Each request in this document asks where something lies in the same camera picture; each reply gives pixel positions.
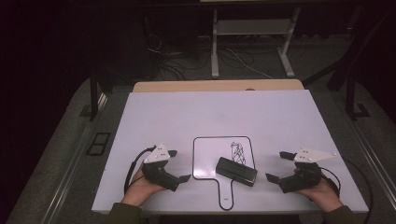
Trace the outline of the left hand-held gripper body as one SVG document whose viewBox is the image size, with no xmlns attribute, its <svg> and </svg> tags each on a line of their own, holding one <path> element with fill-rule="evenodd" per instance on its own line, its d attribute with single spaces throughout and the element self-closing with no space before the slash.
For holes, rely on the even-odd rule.
<svg viewBox="0 0 396 224">
<path fill-rule="evenodd" d="M 164 143 L 155 146 L 143 160 L 142 172 L 152 184 L 176 191 L 180 184 L 178 177 L 167 173 L 164 169 L 169 160 L 173 158 L 169 156 L 168 151 Z"/>
</svg>

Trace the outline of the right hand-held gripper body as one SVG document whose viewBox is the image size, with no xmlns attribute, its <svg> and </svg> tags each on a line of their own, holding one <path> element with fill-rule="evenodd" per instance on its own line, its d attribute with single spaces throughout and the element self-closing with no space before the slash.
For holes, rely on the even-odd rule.
<svg viewBox="0 0 396 224">
<path fill-rule="evenodd" d="M 284 193 L 300 189 L 310 189 L 318 184 L 324 174 L 318 161 L 325 161 L 336 157 L 335 153 L 326 152 L 310 147 L 301 147 L 293 160 L 297 171 L 288 177 L 280 178 L 279 186 Z"/>
</svg>

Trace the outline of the black whiteboard eraser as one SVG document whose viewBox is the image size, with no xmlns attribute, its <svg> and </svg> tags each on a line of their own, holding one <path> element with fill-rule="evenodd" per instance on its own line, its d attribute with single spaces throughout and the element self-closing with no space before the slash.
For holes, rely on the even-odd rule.
<svg viewBox="0 0 396 224">
<path fill-rule="evenodd" d="M 236 161 L 220 157 L 216 165 L 216 173 L 252 187 L 256 181 L 258 171 Z"/>
</svg>

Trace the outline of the person's left hand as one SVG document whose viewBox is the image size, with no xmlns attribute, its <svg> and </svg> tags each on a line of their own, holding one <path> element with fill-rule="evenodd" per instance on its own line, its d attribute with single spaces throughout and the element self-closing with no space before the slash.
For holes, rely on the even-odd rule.
<svg viewBox="0 0 396 224">
<path fill-rule="evenodd" d="M 127 189 L 120 202 L 139 207 L 151 196 L 163 190 L 163 187 L 149 182 L 144 177 L 143 172 L 138 170 L 133 177 L 131 186 Z"/>
</svg>

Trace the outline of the person's right hand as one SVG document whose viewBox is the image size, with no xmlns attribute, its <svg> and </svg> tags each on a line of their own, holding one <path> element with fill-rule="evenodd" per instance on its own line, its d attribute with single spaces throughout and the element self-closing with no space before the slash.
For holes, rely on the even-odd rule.
<svg viewBox="0 0 396 224">
<path fill-rule="evenodd" d="M 296 193 L 307 197 L 324 213 L 330 213 L 343 206 L 331 184 L 325 178 L 321 178 L 313 188 L 300 189 Z"/>
</svg>

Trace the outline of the black upright stand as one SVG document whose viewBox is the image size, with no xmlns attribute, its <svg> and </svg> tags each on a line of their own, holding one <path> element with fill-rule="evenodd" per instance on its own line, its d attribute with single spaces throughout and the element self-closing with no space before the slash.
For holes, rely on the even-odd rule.
<svg viewBox="0 0 396 224">
<path fill-rule="evenodd" d="M 106 101 L 106 77 L 103 71 L 93 68 L 90 71 L 91 114 L 90 121 L 94 121 L 99 110 Z"/>
<path fill-rule="evenodd" d="M 354 77 L 346 80 L 346 112 L 352 120 L 368 118 L 370 116 L 363 104 L 355 103 L 356 81 Z"/>
</svg>

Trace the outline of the black slanted stand leg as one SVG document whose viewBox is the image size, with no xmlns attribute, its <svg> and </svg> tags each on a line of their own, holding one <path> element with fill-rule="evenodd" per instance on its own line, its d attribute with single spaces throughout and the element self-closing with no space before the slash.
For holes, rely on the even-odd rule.
<svg viewBox="0 0 396 224">
<path fill-rule="evenodd" d="M 304 79 L 302 81 L 303 86 L 307 87 L 332 72 L 332 77 L 327 83 L 327 88 L 330 91 L 340 90 L 371 39 L 393 12 L 396 12 L 396 7 L 377 11 L 372 14 L 368 12 L 362 13 L 355 26 L 353 40 L 343 57 L 315 73 L 313 76 Z"/>
</svg>

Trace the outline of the white metal stand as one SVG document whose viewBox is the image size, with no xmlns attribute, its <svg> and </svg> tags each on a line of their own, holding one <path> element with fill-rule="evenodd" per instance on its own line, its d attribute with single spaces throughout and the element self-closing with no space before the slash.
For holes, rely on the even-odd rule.
<svg viewBox="0 0 396 224">
<path fill-rule="evenodd" d="M 295 77 L 287 52 L 301 9 L 292 11 L 289 19 L 264 20 L 219 20 L 218 12 L 213 14 L 211 75 L 219 77 L 218 37 L 226 35 L 283 35 L 283 45 L 277 49 L 278 57 L 287 77 Z"/>
</svg>

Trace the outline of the black rectangular floor frame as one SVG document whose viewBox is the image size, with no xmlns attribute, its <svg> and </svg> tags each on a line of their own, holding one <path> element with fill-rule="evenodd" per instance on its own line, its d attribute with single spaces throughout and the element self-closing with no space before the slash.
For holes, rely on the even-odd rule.
<svg viewBox="0 0 396 224">
<path fill-rule="evenodd" d="M 86 154 L 89 156 L 101 156 L 104 154 L 111 133 L 97 133 L 92 140 Z"/>
</svg>

